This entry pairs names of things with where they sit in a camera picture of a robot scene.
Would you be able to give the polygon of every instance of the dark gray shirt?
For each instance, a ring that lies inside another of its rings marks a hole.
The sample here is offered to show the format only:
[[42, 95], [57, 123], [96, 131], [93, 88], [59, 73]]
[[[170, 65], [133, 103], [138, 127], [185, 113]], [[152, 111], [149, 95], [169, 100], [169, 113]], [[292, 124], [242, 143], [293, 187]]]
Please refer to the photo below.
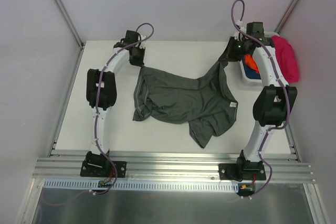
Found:
[[190, 136], [204, 148], [211, 136], [222, 135], [236, 121], [238, 102], [226, 83], [227, 64], [217, 61], [198, 79], [142, 67], [134, 91], [133, 120], [151, 115], [167, 123], [189, 122]]

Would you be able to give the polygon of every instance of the white tabletop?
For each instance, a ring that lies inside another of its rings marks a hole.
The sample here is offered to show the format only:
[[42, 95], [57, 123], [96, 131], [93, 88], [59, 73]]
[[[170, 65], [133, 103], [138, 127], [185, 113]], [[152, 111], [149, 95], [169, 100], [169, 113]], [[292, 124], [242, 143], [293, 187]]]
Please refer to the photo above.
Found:
[[[86, 75], [90, 68], [98, 69], [105, 64], [115, 43], [86, 43], [57, 141], [57, 150], [89, 150], [93, 127], [91, 109], [86, 100]], [[225, 46], [223, 42], [148, 41], [144, 62], [148, 67], [198, 78], [214, 64]], [[213, 136], [205, 149], [201, 149], [189, 136], [188, 123], [170, 124], [152, 117], [142, 122], [132, 121], [133, 92], [139, 70], [139, 67], [126, 64], [116, 76], [118, 94], [112, 108], [109, 135], [112, 151], [239, 153], [245, 147], [254, 127], [252, 107], [261, 87], [242, 84], [238, 63], [229, 63], [225, 68], [228, 86], [239, 102], [237, 121], [222, 136]], [[266, 153], [290, 154], [284, 130], [274, 133]]]

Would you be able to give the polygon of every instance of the white wall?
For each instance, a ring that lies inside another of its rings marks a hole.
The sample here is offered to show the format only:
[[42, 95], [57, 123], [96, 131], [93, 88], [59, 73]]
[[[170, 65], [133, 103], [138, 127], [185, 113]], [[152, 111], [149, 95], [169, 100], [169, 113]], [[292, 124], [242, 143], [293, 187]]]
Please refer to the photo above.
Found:
[[335, 0], [301, 0], [281, 33], [292, 44], [300, 70], [292, 112], [299, 149], [303, 161], [314, 165], [331, 223], [336, 223], [335, 18]]
[[0, 223], [45, 155], [78, 46], [53, 0], [0, 0]]
[[[62, 0], [83, 41], [119, 40], [125, 28], [155, 27], [153, 40], [225, 41], [234, 0]], [[245, 0], [244, 21], [274, 30], [291, 0]], [[237, 19], [241, 9], [237, 7]]]

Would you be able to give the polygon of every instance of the pink cloth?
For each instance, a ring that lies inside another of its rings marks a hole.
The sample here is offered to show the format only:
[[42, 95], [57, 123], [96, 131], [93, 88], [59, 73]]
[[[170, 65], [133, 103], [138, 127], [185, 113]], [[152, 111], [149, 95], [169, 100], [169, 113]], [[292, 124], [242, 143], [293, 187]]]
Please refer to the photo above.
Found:
[[275, 55], [285, 80], [289, 83], [298, 82], [299, 69], [292, 46], [286, 39], [279, 36], [273, 36], [272, 40], [275, 46]]

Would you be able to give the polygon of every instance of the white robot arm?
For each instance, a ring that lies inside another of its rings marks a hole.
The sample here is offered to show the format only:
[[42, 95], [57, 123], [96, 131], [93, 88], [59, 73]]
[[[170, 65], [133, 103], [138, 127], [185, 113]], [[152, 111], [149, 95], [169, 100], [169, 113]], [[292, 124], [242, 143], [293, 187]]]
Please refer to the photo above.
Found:
[[93, 131], [90, 151], [82, 163], [82, 177], [108, 177], [111, 165], [114, 173], [118, 170], [118, 177], [125, 176], [126, 162], [113, 162], [109, 158], [109, 116], [117, 100], [115, 76], [128, 61], [134, 66], [144, 65], [144, 44], [148, 38], [128, 30], [125, 38], [115, 44], [106, 65], [88, 71], [86, 98], [92, 110]]
[[244, 55], [252, 55], [263, 83], [263, 90], [253, 106], [256, 120], [248, 144], [241, 151], [235, 164], [219, 164], [220, 179], [266, 180], [262, 155], [273, 133], [288, 120], [297, 96], [295, 87], [289, 87], [278, 65], [271, 38], [266, 38], [261, 22], [247, 24], [239, 29], [240, 36], [230, 37], [227, 48], [219, 60], [240, 61]]
[[[276, 56], [275, 56], [275, 48], [272, 46], [266, 46], [268, 51], [271, 53], [272, 57], [274, 58], [274, 62], [277, 68], [277, 71], [279, 73], [279, 79], [283, 82], [284, 85], [288, 85], [288, 82], [284, 79], [281, 70], [279, 68]], [[274, 86], [274, 87], [281, 87], [276, 76], [274, 73], [274, 70], [272, 68], [270, 59], [266, 55], [266, 52], [263, 48], [258, 47], [254, 50], [253, 55], [252, 55], [254, 61], [256, 62], [259, 72], [260, 72], [260, 77], [261, 81], [263, 83], [263, 87], [267, 86]], [[244, 148], [244, 155], [245, 159], [250, 160], [251, 162], [259, 162], [260, 157], [259, 157], [259, 147], [264, 139], [264, 136], [268, 132], [268, 136], [266, 138], [266, 141], [264, 143], [264, 147], [261, 151], [261, 154], [264, 153], [268, 142], [270, 138], [273, 135], [273, 132], [275, 130], [270, 130], [270, 128], [274, 127], [274, 125], [265, 125], [261, 126], [258, 121], [255, 122], [254, 129], [252, 131], [252, 135], [250, 137], [250, 140], [246, 147]]]

